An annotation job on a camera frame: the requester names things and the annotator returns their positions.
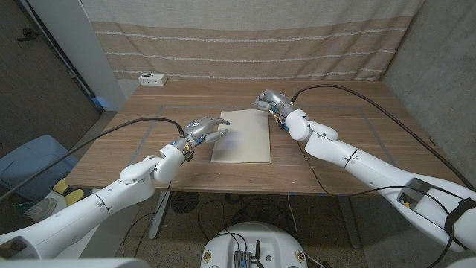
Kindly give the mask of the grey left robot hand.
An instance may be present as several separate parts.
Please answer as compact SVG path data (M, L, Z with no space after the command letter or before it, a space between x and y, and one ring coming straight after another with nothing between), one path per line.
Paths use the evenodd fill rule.
M184 152L203 142L214 143L228 133L228 129L216 130L216 126L221 124L230 125L231 123L223 118L202 117L196 119L185 127L184 133L175 140L173 146Z

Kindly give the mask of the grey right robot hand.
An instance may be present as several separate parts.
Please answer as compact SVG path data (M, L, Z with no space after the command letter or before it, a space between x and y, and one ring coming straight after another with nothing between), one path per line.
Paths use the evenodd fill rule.
M254 104L261 110L270 111L280 119L286 119L297 109L287 96L271 89L260 93Z

